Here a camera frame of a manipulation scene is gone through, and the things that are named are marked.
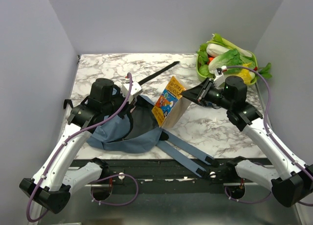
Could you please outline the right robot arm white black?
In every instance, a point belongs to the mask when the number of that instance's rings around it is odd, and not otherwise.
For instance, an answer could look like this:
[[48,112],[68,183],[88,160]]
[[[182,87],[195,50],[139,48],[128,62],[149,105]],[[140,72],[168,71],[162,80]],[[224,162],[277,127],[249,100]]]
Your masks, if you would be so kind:
[[276,200],[291,207],[313,192],[313,167],[297,157],[266,123],[265,117],[246,101],[247,85],[238,76],[226,78],[223,89],[206,79],[181,95],[193,103],[208,103],[226,109],[228,120],[247,135],[267,156],[273,169],[267,169],[243,157],[233,159],[225,177],[253,181],[272,192]]

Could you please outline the blue student backpack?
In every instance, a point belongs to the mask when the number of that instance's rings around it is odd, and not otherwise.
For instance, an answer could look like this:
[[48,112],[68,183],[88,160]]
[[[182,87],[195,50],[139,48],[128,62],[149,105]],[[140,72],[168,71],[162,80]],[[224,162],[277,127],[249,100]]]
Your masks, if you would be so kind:
[[[175,61],[138,83],[143,85],[177,64],[179,62]],[[146,153],[154,146],[157,146],[201,178],[206,178],[207,171],[176,150],[176,147],[207,165],[219,166],[218,161],[212,156],[159,127],[156,118],[152,114],[154,103],[147,96],[138,95],[132,104],[134,107],[124,116],[124,119],[116,116],[110,122],[97,127],[87,140],[88,144],[91,147],[106,151],[119,151],[130,154]]]

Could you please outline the orange comic book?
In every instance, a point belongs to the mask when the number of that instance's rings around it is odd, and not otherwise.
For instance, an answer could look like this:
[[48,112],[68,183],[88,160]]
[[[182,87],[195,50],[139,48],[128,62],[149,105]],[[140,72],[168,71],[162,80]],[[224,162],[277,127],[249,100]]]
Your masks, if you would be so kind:
[[186,112],[191,101],[184,98],[181,93],[189,88],[189,85],[172,76],[152,108],[152,114],[156,118],[159,127],[163,129],[174,127]]

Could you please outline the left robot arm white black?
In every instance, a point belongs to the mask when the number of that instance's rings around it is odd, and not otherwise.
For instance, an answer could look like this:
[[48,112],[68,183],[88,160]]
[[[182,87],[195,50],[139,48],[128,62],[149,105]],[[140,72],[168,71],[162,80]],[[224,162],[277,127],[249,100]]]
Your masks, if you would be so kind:
[[104,183],[111,178],[107,163],[99,158],[91,159],[76,172],[69,173],[68,168],[95,129],[116,116],[123,117],[136,93],[142,91],[130,74],[127,78],[120,88],[110,79],[96,79],[89,96],[71,109],[62,136],[46,162],[19,185],[29,197],[28,205],[36,202],[58,214],[77,190],[90,182]]

